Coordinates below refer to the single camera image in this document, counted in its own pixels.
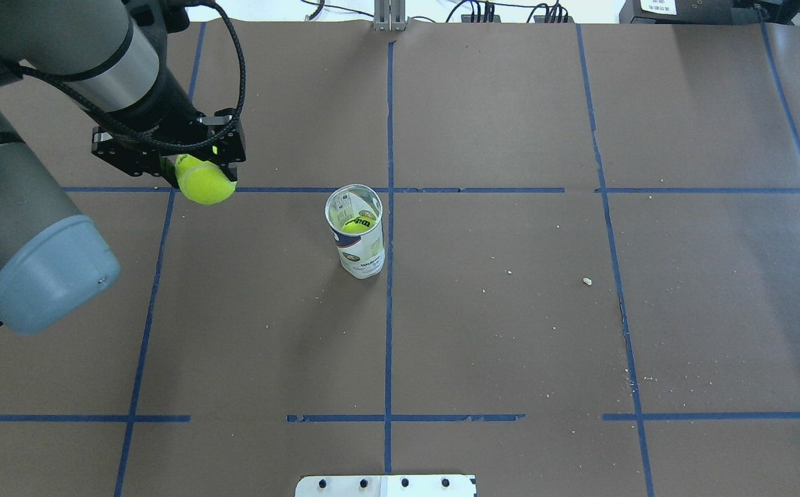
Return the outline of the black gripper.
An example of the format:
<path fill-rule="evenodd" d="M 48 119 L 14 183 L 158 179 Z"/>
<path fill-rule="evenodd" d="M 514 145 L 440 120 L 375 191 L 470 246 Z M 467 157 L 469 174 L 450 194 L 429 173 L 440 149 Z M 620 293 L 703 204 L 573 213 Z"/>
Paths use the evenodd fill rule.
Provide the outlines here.
<path fill-rule="evenodd" d="M 95 126 L 91 154 L 131 177 L 145 174 L 165 179 L 178 188 L 179 157 L 210 162 L 230 182 L 247 159 L 240 109 L 222 109 L 213 116 L 198 113 L 173 124 L 162 122 L 147 133 L 119 133 Z"/>

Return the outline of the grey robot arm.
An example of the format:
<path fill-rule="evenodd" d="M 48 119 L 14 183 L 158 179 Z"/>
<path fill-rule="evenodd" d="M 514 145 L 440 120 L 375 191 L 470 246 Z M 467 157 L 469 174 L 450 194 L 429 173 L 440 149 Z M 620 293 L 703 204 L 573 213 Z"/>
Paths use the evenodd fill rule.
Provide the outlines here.
<path fill-rule="evenodd" d="M 213 10 L 238 63 L 237 101 L 207 115 L 168 63 L 168 38 Z M 0 1 L 0 89 L 34 79 L 93 123 L 88 151 L 131 178 L 163 179 L 198 204 L 235 192 L 246 160 L 241 113 L 247 69 L 232 19 L 217 1 Z M 80 122 L 58 123 L 47 103 L 12 123 L 0 109 L 0 328 L 43 331 L 119 279 L 121 265 L 55 167 L 83 166 Z"/>

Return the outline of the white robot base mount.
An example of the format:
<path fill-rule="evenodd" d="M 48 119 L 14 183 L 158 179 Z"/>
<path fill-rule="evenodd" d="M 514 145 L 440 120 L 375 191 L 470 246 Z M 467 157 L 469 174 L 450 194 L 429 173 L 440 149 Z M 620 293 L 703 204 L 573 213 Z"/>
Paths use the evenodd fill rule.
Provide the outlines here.
<path fill-rule="evenodd" d="M 295 496 L 476 496 L 476 477 L 463 474 L 308 476 Z"/>

